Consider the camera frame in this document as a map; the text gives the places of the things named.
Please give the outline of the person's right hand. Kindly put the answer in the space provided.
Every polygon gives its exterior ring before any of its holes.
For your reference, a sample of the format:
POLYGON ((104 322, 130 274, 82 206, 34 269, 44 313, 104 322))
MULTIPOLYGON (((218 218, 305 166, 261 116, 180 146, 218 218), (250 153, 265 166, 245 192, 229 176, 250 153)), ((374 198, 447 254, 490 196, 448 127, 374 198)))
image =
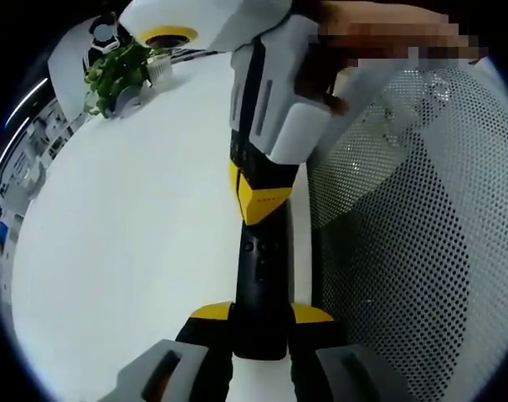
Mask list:
POLYGON ((344 116, 349 111, 348 102, 333 94, 338 73, 338 70, 304 67, 296 76, 295 93, 327 106, 332 115, 344 116))

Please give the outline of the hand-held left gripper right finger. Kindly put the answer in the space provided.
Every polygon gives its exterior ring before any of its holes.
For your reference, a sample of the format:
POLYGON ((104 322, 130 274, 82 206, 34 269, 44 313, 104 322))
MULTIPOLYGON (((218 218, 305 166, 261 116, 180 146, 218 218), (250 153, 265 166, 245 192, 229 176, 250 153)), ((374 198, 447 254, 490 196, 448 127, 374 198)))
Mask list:
POLYGON ((383 356, 346 342, 342 324, 320 308, 291 305, 291 380, 299 401, 412 401, 408 382, 383 356))

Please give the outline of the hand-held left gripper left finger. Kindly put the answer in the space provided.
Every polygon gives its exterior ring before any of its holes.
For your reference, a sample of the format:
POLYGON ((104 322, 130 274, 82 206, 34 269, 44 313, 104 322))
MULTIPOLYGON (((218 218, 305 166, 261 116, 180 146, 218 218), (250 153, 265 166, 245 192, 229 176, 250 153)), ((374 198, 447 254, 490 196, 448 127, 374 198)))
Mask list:
POLYGON ((198 308, 120 370, 116 401, 224 401, 233 376, 231 301, 198 308))

